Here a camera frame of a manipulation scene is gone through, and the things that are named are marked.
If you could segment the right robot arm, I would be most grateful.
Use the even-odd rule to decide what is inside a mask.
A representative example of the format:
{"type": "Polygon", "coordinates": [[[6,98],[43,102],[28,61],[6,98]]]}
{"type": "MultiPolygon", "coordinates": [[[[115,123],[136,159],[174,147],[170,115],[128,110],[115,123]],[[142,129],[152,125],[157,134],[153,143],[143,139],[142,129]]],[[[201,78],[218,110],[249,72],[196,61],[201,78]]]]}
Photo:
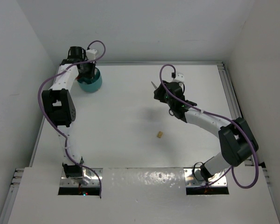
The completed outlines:
{"type": "Polygon", "coordinates": [[[198,181],[208,182],[216,173],[234,168],[250,156],[256,156],[258,143],[245,119],[234,120],[213,115],[196,108],[196,103],[185,99],[184,90],[177,82],[163,81],[155,87],[154,99],[169,106],[169,113],[177,119],[198,126],[219,139],[221,151],[200,166],[195,173],[198,181]]]}

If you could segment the tan pencil sharpener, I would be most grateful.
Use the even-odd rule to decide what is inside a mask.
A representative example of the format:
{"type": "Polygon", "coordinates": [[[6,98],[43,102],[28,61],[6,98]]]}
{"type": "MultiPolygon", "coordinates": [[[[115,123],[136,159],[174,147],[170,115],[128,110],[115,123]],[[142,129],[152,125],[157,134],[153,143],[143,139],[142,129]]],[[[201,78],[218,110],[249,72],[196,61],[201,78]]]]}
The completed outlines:
{"type": "Polygon", "coordinates": [[[157,137],[158,138],[161,138],[163,136],[163,132],[162,131],[159,131],[158,133],[157,133],[157,137]]]}

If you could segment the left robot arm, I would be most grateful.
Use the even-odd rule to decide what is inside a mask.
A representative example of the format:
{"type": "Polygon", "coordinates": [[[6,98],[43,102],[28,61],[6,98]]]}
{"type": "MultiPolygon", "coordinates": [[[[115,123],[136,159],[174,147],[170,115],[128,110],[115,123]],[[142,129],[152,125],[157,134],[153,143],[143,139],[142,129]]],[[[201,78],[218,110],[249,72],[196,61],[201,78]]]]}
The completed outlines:
{"type": "Polygon", "coordinates": [[[58,138],[63,152],[63,171],[66,178],[76,182],[83,181],[85,172],[83,157],[70,140],[72,123],[77,112],[70,95],[74,81],[92,84],[96,79],[96,62],[87,63],[87,51],[82,47],[72,46],[68,56],[63,59],[53,85],[41,93],[45,114],[58,129],[58,138]]]}

